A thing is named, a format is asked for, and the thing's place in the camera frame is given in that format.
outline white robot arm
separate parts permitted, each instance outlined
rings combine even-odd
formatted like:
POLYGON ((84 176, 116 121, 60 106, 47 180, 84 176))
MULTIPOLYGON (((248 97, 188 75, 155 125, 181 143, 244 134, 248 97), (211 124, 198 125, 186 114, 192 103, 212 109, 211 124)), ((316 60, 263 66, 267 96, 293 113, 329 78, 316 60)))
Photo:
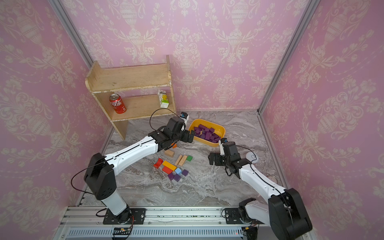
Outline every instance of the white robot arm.
MULTIPOLYGON (((187 113, 172 117, 166 126, 160 127, 135 144, 122 150, 102 156, 95 154, 84 176, 96 199, 112 212, 119 223, 124 223, 131 216, 130 207, 116 190, 115 176, 125 168, 145 156, 172 147, 181 140, 192 142, 194 131, 185 129, 189 119, 187 113)), ((239 205, 239 214, 245 222, 253 219, 271 226, 279 240, 294 239, 312 229, 300 195, 294 189, 285 189, 272 182, 258 171, 250 161, 241 159, 234 142, 220 140, 220 153, 211 153, 208 157, 211 165, 225 166, 231 176, 235 174, 253 187, 268 203, 261 204, 256 199, 248 199, 239 205)))

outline light blue block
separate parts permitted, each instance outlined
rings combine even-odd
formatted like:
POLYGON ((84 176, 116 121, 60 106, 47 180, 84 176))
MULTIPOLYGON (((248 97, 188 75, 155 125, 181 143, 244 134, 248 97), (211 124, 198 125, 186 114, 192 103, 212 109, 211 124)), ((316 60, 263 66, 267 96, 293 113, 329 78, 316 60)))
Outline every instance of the light blue block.
POLYGON ((180 175, 181 174, 181 169, 180 168, 176 168, 175 172, 180 175))

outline damask pattern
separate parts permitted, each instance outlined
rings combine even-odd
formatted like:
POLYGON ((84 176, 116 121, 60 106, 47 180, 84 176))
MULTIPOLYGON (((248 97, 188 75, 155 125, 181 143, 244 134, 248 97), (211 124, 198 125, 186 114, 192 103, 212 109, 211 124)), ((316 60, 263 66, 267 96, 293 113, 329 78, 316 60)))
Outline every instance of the damask pattern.
MULTIPOLYGON (((109 122, 88 72, 47 1, 0 1, 1 238, 52 239, 79 192, 70 179, 103 144, 109 122)), ((112 65, 100 35, 81 32, 112 65)), ((78 187, 81 177, 74 181, 78 187)))
POLYGON ((318 239, 382 238, 382 7, 321 1, 263 115, 318 239))
POLYGON ((171 55, 177 109, 257 109, 307 2, 62 0, 102 67, 171 55))

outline coca-cola can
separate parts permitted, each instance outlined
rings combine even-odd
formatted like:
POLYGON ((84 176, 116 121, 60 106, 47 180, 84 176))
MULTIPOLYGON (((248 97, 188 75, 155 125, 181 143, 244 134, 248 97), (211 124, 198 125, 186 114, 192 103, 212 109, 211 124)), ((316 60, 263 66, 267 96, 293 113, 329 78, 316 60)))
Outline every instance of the coca-cola can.
POLYGON ((115 112, 117 112, 118 114, 125 113, 125 111, 127 110, 119 94, 111 94, 109 96, 109 101, 111 102, 112 107, 115 109, 115 112))

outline marble floor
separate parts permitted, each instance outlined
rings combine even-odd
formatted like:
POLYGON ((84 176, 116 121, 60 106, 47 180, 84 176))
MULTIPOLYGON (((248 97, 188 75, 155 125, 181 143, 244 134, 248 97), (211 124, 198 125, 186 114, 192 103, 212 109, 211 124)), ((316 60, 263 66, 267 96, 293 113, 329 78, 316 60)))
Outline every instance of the marble floor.
MULTIPOLYGON (((189 111, 190 119, 187 126, 197 118, 205 119, 225 127, 225 137, 235 141, 237 145, 252 149, 258 156, 259 162, 255 164, 265 175, 280 178, 272 161, 264 135, 255 111, 189 111)), ((151 124, 154 128, 166 125, 172 115, 153 117, 151 124)), ((106 150, 107 153, 116 152, 141 140, 152 129, 149 118, 129 121, 127 137, 121 140, 114 132, 106 150)), ((219 152, 218 147, 213 148, 194 141, 185 143, 179 141, 177 148, 173 149, 175 156, 169 158, 164 151, 147 156, 116 177, 118 191, 130 206, 175 206, 175 205, 238 205, 239 202, 250 197, 264 202, 261 196, 247 183, 236 176, 228 177, 223 166, 211 166, 208 161, 210 152, 219 152), (179 155, 191 155, 191 162, 186 161, 183 169, 189 175, 180 182, 170 181, 167 174, 155 169, 153 164, 158 158, 175 163, 179 155)), ((242 157, 249 152, 238 147, 242 157)), ((98 206, 102 203, 93 195, 85 194, 82 206, 98 206)))

